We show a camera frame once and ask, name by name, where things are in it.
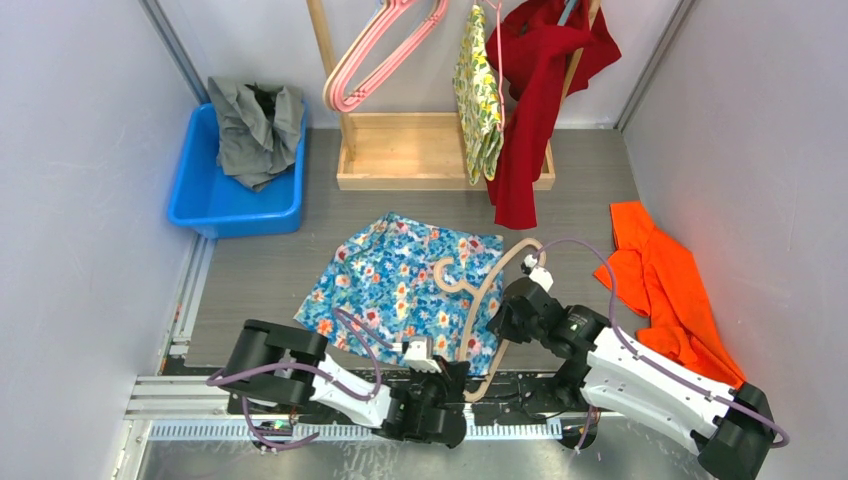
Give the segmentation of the beige hanger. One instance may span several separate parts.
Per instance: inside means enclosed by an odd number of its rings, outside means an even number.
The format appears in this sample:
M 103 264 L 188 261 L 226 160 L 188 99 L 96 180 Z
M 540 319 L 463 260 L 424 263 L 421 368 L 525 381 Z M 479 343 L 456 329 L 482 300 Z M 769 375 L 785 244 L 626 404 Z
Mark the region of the beige hanger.
M 546 254 L 542 252 L 543 245 L 534 238 L 524 238 L 518 241 L 510 250 L 504 253 L 500 259 L 496 262 L 496 264 L 489 271 L 487 276 L 482 281 L 479 287 L 474 287 L 469 284 L 465 280 L 460 280 L 455 282 L 454 284 L 448 284 L 444 280 L 444 269 L 452 265 L 454 263 L 452 257 L 443 257 L 437 260 L 433 265 L 433 280 L 435 284 L 439 287 L 439 289 L 446 293 L 458 293 L 458 292 L 468 292 L 472 296 L 472 303 L 469 307 L 468 315 L 466 317 L 462 335 L 459 345 L 459 351 L 457 353 L 457 358 L 459 361 L 465 361 L 468 354 L 468 343 L 471 339 L 471 334 L 473 330 L 473 325 L 477 318 L 477 313 L 483 303 L 486 292 L 490 288 L 490 286 L 494 283 L 496 277 L 503 271 L 503 269 L 508 265 L 508 263 L 513 260 L 519 253 L 528 248 L 533 248 L 534 253 L 537 254 L 538 258 L 538 266 L 544 266 L 546 264 Z M 493 360 L 491 361 L 490 369 L 488 374 L 483 377 L 482 382 L 477 387 L 475 391 L 464 391 L 464 400 L 468 404 L 476 403 L 482 400 L 489 387 L 491 386 L 495 374 L 507 353 L 510 342 L 508 340 L 501 340 L 497 350 L 495 351 Z

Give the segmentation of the blue floral garment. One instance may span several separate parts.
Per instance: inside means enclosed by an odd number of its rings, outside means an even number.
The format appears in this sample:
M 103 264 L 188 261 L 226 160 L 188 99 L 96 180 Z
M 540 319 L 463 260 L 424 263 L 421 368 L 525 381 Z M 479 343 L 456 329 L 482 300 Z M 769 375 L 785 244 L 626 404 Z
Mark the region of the blue floral garment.
M 457 358 L 472 303 L 465 291 L 446 293 L 433 280 L 443 257 L 448 284 L 479 287 L 504 253 L 504 239 L 426 224 L 390 212 L 340 245 L 294 315 L 336 348 L 403 366 L 387 343 L 414 335 L 433 340 L 435 354 Z

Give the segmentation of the yellow floral garment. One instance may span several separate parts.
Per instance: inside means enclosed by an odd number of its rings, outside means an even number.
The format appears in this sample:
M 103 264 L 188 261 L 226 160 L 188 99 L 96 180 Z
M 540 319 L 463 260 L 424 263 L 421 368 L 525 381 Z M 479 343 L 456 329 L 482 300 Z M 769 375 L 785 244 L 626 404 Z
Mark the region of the yellow floral garment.
M 486 15 L 471 6 L 452 77 L 467 180 L 471 185 L 495 178 L 504 143 L 502 96 L 486 50 Z

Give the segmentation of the red skirt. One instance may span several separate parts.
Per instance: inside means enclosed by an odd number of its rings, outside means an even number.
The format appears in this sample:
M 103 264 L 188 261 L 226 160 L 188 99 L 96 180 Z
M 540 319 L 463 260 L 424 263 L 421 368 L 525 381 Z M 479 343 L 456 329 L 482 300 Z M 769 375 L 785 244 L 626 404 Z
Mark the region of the red skirt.
M 534 183 L 539 178 L 564 95 L 621 58 L 603 13 L 590 21 L 590 1 L 579 1 L 565 26 L 564 1 L 525 1 L 501 21 L 503 75 L 516 101 L 504 128 L 495 178 L 487 182 L 495 223 L 513 230 L 537 226 Z M 486 43 L 497 65 L 496 39 Z

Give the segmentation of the thin pink wire hanger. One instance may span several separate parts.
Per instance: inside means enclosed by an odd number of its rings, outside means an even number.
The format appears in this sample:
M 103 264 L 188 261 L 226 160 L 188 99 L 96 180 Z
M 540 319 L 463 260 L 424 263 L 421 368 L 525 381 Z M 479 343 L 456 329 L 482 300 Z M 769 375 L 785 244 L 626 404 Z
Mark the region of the thin pink wire hanger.
M 504 75 L 503 75 L 503 50 L 502 50 L 502 33 L 501 33 L 501 21 L 502 21 L 502 1 L 491 1 L 484 0 L 484 3 L 487 4 L 495 13 L 495 24 L 494 24 L 494 36 L 496 39 L 496 59 L 497 65 L 494 67 L 494 70 L 498 73 L 497 77 L 497 93 L 499 99 L 499 123 L 498 130 L 503 131 L 506 123 L 506 100 L 504 99 Z

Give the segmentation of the grey-blue hanger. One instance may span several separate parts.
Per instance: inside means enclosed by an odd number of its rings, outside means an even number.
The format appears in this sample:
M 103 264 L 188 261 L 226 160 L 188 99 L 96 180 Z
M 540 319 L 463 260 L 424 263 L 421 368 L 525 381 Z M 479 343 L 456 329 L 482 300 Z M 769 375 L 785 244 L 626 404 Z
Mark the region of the grey-blue hanger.
M 565 26 L 578 5 L 579 0 L 565 0 L 563 2 L 563 10 L 557 20 L 557 25 Z

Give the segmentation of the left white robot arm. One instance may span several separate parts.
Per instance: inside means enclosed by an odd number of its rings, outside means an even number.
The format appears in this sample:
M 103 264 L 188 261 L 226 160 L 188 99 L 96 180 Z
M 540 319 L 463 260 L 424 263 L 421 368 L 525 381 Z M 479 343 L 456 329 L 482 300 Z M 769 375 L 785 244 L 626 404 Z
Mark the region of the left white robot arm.
M 225 367 L 206 381 L 236 395 L 245 413 L 253 403 L 269 413 L 318 403 L 379 437 L 395 441 L 460 445 L 466 436 L 464 390 L 470 364 L 449 362 L 426 336 L 389 344 L 409 374 L 398 386 L 380 370 L 365 380 L 336 362 L 318 333 L 248 320 Z

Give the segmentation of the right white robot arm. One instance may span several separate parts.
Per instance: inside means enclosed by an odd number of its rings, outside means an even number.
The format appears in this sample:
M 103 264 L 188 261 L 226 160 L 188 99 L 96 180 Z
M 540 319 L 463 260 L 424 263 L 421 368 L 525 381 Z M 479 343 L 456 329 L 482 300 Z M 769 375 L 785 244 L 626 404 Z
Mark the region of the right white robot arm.
M 497 339 L 539 342 L 563 363 L 549 382 L 567 410 L 617 412 L 677 442 L 717 479 L 754 479 L 777 437 L 758 387 L 689 371 L 583 305 L 563 306 L 520 278 L 487 324 Z

